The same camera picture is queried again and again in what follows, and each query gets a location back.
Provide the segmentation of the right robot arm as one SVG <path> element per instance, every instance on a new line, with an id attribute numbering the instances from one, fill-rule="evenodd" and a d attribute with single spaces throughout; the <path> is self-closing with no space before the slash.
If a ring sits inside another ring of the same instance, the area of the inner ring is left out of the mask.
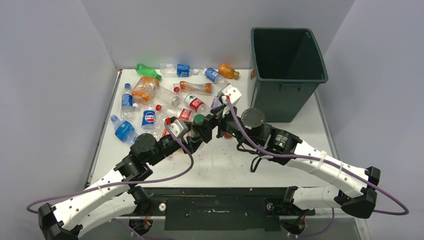
<path id="1" fill-rule="evenodd" d="M 315 208 L 337 208 L 348 215 L 368 219 L 377 203 L 376 186 L 380 169 L 355 167 L 341 162 L 325 151 L 319 151 L 300 137 L 265 122 L 265 114 L 256 108 L 245 110 L 234 119 L 216 111 L 206 116 L 197 114 L 191 123 L 205 143 L 212 139 L 212 131 L 218 136 L 228 134 L 240 144 L 251 148 L 258 145 L 267 153 L 256 154 L 282 166 L 302 170 L 328 183 L 321 187 L 289 187 L 283 199 L 283 209 L 289 214 Z"/>

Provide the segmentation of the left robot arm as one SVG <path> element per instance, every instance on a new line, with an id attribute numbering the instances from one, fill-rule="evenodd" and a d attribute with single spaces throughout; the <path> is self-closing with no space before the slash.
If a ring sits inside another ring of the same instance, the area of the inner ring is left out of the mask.
<path id="1" fill-rule="evenodd" d="M 141 187 L 153 166 L 179 149 L 192 154 L 180 139 L 166 135 L 156 140 L 149 133 L 137 137 L 121 162 L 82 193 L 65 196 L 57 204 L 38 208 L 38 224 L 46 240 L 77 240 L 109 220 L 149 210 L 150 196 Z"/>

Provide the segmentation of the clear bottle red cap label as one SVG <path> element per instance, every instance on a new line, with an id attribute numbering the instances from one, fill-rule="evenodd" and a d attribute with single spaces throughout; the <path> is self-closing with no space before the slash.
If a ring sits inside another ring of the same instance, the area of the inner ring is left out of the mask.
<path id="1" fill-rule="evenodd" d="M 228 133 L 225 133 L 223 135 L 223 137 L 226 138 L 226 139 L 231 139 L 232 138 L 232 136 L 230 134 L 228 134 Z"/>

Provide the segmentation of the Starbucks bottle green cap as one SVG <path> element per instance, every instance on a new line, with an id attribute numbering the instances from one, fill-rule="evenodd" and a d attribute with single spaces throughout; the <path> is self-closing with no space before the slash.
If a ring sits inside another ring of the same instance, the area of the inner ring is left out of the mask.
<path id="1" fill-rule="evenodd" d="M 203 114 L 196 114 L 191 123 L 190 137 L 199 140 L 204 135 L 205 116 Z"/>

